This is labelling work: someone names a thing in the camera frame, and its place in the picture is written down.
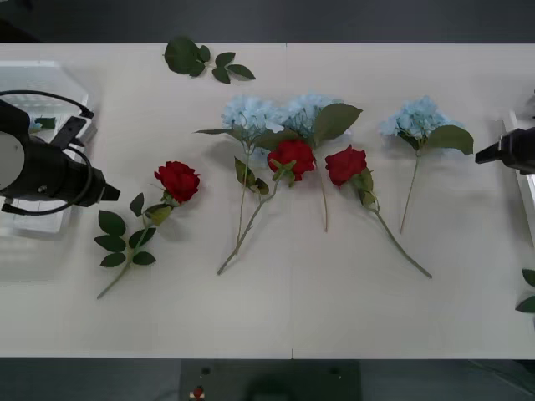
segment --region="blue hydrangea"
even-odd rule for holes
[[[278,132],[288,118],[286,110],[275,107],[273,102],[255,96],[239,95],[234,97],[225,108],[223,126],[242,127],[249,137],[254,137],[266,129]]]
[[[405,133],[421,139],[442,125],[462,127],[461,123],[449,119],[438,110],[429,96],[424,96],[414,102],[406,102],[401,110],[380,124],[379,131],[382,135]]]
[[[301,94],[288,102],[288,119],[284,126],[299,132],[303,136],[313,134],[314,121],[319,112],[330,104],[343,103],[323,94]]]

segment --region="green leaf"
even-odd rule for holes
[[[520,302],[515,309],[519,312],[535,313],[535,295]]]
[[[145,203],[145,197],[143,196],[143,193],[140,193],[132,203],[130,203],[130,210],[134,212],[134,214],[139,217],[143,213],[143,204]]]
[[[126,249],[125,241],[118,236],[97,236],[94,241],[110,252],[122,252]]]
[[[141,236],[143,235],[144,231],[145,230],[139,230],[139,231],[136,231],[134,234],[132,234],[132,236],[128,240],[128,245],[130,246],[131,249],[135,248],[137,243],[140,241]],[[145,237],[143,238],[143,241],[140,243],[140,247],[146,244],[148,241],[150,241],[150,239],[152,238],[155,232],[156,232],[156,228],[154,227],[151,227],[150,229],[148,229],[147,233],[145,234]]]
[[[522,275],[527,284],[535,287],[535,270],[522,269]]]
[[[103,232],[111,236],[122,236],[126,232],[125,221],[112,211],[99,212],[99,226]]]
[[[204,63],[195,63],[190,69],[190,77],[195,78],[202,74],[206,66]]]
[[[376,199],[372,193],[374,190],[374,179],[371,176],[371,171],[368,168],[362,170],[360,174],[355,174],[351,177],[350,182],[354,185],[359,194],[360,203],[363,206],[371,206]]]
[[[227,66],[227,69],[237,75],[242,76],[243,78],[256,79],[256,77],[252,74],[251,70],[248,69],[245,65],[231,64]]]
[[[139,252],[134,256],[132,261],[136,265],[148,266],[154,263],[156,259],[149,252]]]
[[[231,79],[228,76],[228,72],[225,70],[224,67],[217,67],[213,69],[211,73],[219,82],[223,82],[224,84],[231,83]]]
[[[228,64],[232,62],[234,57],[236,56],[235,53],[221,53],[216,57],[216,66],[217,67],[226,67]]]
[[[463,128],[443,125],[430,133],[427,145],[432,148],[458,149],[465,155],[474,153],[474,139]]]
[[[199,59],[203,63],[207,63],[210,61],[210,49],[207,48],[205,45],[202,45],[201,48],[199,48]]]
[[[163,205],[163,206],[155,208],[154,210],[151,210],[151,211],[149,211],[149,209],[147,209],[145,214],[148,213],[148,217],[150,217],[150,219],[152,220],[153,224],[155,226],[159,227],[161,225],[161,223],[163,223],[164,220],[167,217],[169,217],[169,215],[171,214],[172,211],[173,211],[173,208],[171,206]]]
[[[234,167],[236,169],[237,182],[243,185],[243,179],[245,178],[245,163],[240,161],[237,157],[234,157]],[[256,177],[251,169],[247,169],[247,180],[245,186],[251,188],[256,184]]]
[[[187,37],[172,39],[166,47],[164,59],[175,73],[188,74],[195,67],[199,48]]]
[[[254,144],[257,148],[263,148],[274,151],[278,144],[285,140],[302,140],[303,138],[295,131],[291,129],[284,129],[281,132],[274,133],[271,130],[266,130],[263,134],[259,135]]]
[[[257,178],[255,185],[257,186],[258,192],[260,193],[260,195],[269,194],[269,186],[264,181]]]
[[[112,253],[105,257],[100,263],[103,267],[116,267],[126,260],[126,256],[122,253]]]
[[[402,131],[398,133],[398,136],[402,140],[404,140],[407,144],[412,146],[412,149],[416,151],[420,150],[420,142],[414,136],[408,135],[407,133],[402,132]]]
[[[318,114],[314,123],[314,141],[319,146],[324,140],[333,140],[349,129],[362,113],[349,104],[330,104]]]
[[[56,118],[44,118],[39,117],[38,119],[35,119],[35,122],[37,124],[41,124],[41,129],[54,129],[56,128]]]

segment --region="rose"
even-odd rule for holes
[[[292,172],[295,174],[296,181],[302,180],[302,175],[306,171],[314,170],[314,161],[316,161],[312,149],[302,140],[284,140],[267,155],[267,165],[273,172],[277,172],[278,167],[271,160],[276,160],[281,165],[295,161]]]
[[[168,161],[154,173],[166,190],[179,203],[188,202],[198,192],[201,180],[195,170],[180,161]]]
[[[360,174],[366,168],[366,152],[355,150],[350,145],[346,150],[342,150],[334,155],[325,158],[329,170],[329,178],[333,184],[340,187],[355,175]]]

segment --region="flower stem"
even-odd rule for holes
[[[247,235],[249,230],[252,229],[252,222],[254,221],[254,219],[257,216],[257,214],[260,211],[260,209],[262,209],[262,206],[264,205],[264,203],[269,202],[271,199],[273,199],[275,194],[277,194],[278,183],[281,181],[283,176],[284,176],[284,172],[277,178],[277,181],[275,182],[275,187],[273,188],[273,193],[270,196],[268,196],[267,198],[262,199],[260,201],[260,203],[258,204],[258,207],[254,211],[254,213],[252,214],[251,220],[249,220],[249,223],[247,224],[247,227],[245,228],[245,231],[243,232],[242,237],[237,242],[236,247],[234,248],[234,251],[232,251],[232,253],[229,255],[229,257],[225,260],[225,262],[222,264],[222,266],[217,271],[217,275],[218,276],[220,276],[224,272],[225,268],[227,267],[227,265],[231,261],[231,259],[237,255],[238,251],[240,250],[240,246],[242,246],[242,243],[245,240],[245,236]]]
[[[405,211],[403,212],[403,220],[401,220],[400,234],[403,232],[403,226],[405,224],[405,218],[407,216],[407,209],[409,208],[410,194],[412,194],[412,187],[415,184],[416,171],[418,170],[418,164],[420,163],[420,155],[416,154],[415,171],[412,173],[412,181],[410,182],[409,195],[407,196],[407,202],[405,203]]]
[[[392,242],[394,242],[394,245],[398,248],[398,251],[401,252],[401,254],[405,257],[405,259],[407,261],[409,261],[414,267],[416,267],[420,272],[424,273],[424,275],[426,277],[433,278],[433,276],[426,269],[424,269],[422,266],[420,266],[412,257],[407,255],[407,252],[405,252],[405,250],[401,247],[399,242],[395,239],[394,235],[392,234],[392,231],[390,231],[390,228],[388,228],[388,226],[386,225],[386,223],[383,220],[383,217],[381,217],[381,214],[379,213],[379,211],[377,209],[373,209],[371,207],[366,207],[366,209],[368,209],[369,211],[372,211],[377,216],[377,218],[379,219],[380,223],[385,228],[388,236],[390,237]]]
[[[149,232],[149,229],[152,227],[152,224],[149,224],[145,227],[143,230],[143,233],[141,234],[140,240],[137,241],[137,244],[135,244],[135,248],[130,253],[130,256],[128,257],[128,261],[125,264],[125,267],[123,267],[123,270],[120,271],[119,275],[97,296],[97,299],[100,299],[106,293],[111,290],[111,288],[119,282],[121,278],[130,270],[132,267],[132,261],[134,260],[134,256],[137,255],[138,250],[140,249],[140,244],[145,239],[145,236],[147,235],[147,232]]]
[[[329,212],[327,210],[327,196],[325,195],[324,179],[321,176],[321,171],[318,169],[318,164],[316,164],[316,170],[319,175],[319,184],[321,185],[321,193],[324,196],[324,209],[325,209],[325,232],[329,230]]]
[[[242,204],[240,205],[240,225],[237,229],[236,246],[240,241],[240,235],[242,234],[242,216],[243,216],[243,201],[245,200],[245,189],[247,188],[247,172],[249,171],[249,157],[251,153],[246,152],[247,158],[245,159],[245,173],[243,174],[243,191],[242,191]]]

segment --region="white table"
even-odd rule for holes
[[[527,288],[521,269],[535,259],[512,170],[459,155],[424,162],[400,241],[432,281],[349,191],[330,184],[325,234],[314,175],[281,190],[217,277],[236,235],[232,157],[241,148],[191,133],[219,127],[235,94],[283,102],[313,89],[344,99],[364,110],[352,143],[367,151],[395,231],[414,161],[403,145],[386,146],[377,124],[404,100],[429,94],[481,149],[499,135],[492,121],[532,93],[534,46],[211,45],[213,53],[236,51],[257,75],[230,86],[170,72],[164,48],[2,45],[0,59],[59,61],[92,92],[92,161],[122,190],[120,202],[102,209],[137,229],[128,204],[140,191],[158,199],[152,173],[167,160],[196,168],[202,187],[151,242],[158,262],[130,272],[100,301],[117,271],[99,267],[99,207],[78,211],[61,241],[25,240],[30,261],[13,263],[3,251],[1,356],[535,358],[532,317],[514,311]],[[323,153],[344,147],[337,141]],[[250,200],[246,216],[253,207]]]

